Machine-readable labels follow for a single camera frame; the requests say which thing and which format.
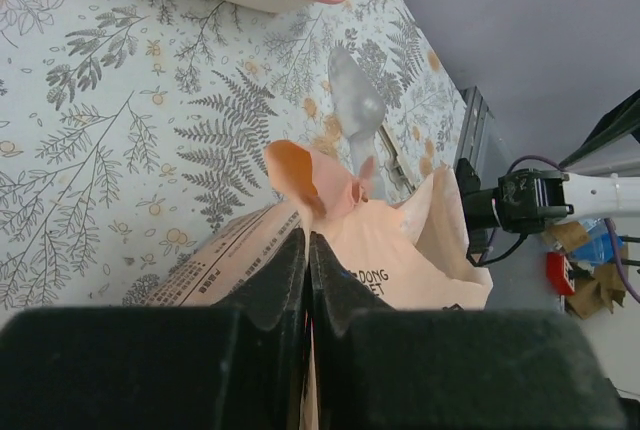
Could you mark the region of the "pink litter bag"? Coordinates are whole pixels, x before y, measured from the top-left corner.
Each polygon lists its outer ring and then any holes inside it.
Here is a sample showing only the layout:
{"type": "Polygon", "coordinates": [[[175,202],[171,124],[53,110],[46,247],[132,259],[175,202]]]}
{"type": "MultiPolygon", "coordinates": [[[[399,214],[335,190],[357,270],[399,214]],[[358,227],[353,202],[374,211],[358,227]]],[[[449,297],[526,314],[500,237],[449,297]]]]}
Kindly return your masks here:
{"type": "Polygon", "coordinates": [[[193,311],[190,348],[219,343],[208,429],[447,429],[464,425],[435,381],[435,332],[492,290],[473,266],[453,171],[405,201],[287,140],[264,152],[283,199],[231,221],[146,298],[193,311]]]}

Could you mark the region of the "clear plastic scoop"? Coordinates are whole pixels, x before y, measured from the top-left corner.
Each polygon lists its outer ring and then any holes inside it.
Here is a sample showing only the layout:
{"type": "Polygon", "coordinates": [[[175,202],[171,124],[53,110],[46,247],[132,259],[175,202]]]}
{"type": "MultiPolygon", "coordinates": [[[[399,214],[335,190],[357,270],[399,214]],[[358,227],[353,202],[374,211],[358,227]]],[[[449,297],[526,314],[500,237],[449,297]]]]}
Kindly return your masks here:
{"type": "Polygon", "coordinates": [[[386,105],[344,47],[331,50],[328,77],[335,114],[349,145],[354,174],[371,182],[372,198],[385,200],[385,183],[374,137],[384,122],[386,105]]]}

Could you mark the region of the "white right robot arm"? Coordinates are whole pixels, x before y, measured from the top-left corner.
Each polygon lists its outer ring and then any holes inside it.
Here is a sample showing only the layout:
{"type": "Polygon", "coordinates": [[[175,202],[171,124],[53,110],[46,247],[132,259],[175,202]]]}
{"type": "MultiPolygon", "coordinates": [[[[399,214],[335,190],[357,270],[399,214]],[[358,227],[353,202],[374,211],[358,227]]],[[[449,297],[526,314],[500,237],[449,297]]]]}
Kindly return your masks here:
{"type": "Polygon", "coordinates": [[[461,158],[455,167],[466,227],[480,237],[467,258],[476,267],[502,261],[531,235],[555,224],[639,214],[639,178],[585,176],[566,167],[623,137],[639,137],[639,93],[634,92],[605,114],[584,143],[557,164],[541,157],[549,170],[520,169],[533,155],[517,159],[493,188],[483,189],[471,162],[461,158]]]}

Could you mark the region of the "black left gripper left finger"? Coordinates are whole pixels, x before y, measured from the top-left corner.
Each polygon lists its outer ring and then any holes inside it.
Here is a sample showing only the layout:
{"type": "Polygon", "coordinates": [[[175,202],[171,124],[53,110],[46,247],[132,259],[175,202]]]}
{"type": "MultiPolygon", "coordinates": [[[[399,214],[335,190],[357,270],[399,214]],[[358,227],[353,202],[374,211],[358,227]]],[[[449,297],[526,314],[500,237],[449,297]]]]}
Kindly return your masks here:
{"type": "Polygon", "coordinates": [[[28,310],[1,331],[5,429],[295,429],[305,237],[209,306],[28,310]]]}

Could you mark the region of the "beige bag clip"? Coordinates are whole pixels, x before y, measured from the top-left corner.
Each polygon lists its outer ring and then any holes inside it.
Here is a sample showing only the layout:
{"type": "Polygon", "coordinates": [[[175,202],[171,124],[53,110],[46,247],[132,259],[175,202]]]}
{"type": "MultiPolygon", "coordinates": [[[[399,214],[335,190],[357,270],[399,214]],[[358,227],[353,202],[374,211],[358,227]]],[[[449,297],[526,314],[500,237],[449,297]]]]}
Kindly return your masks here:
{"type": "Polygon", "coordinates": [[[381,141],[386,148],[388,158],[384,164],[391,182],[397,190],[406,190],[409,194],[415,190],[415,183],[407,159],[401,152],[392,129],[384,121],[379,129],[381,141]]]}

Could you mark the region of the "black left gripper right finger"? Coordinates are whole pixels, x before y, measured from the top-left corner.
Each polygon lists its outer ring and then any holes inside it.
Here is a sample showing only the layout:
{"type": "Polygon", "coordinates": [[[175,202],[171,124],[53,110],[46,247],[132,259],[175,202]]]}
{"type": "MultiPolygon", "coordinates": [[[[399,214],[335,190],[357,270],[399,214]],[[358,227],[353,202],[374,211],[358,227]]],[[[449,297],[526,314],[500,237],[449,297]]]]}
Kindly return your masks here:
{"type": "Polygon", "coordinates": [[[396,310],[313,235],[323,429],[621,429],[625,414],[580,328],[536,310],[396,310]]]}

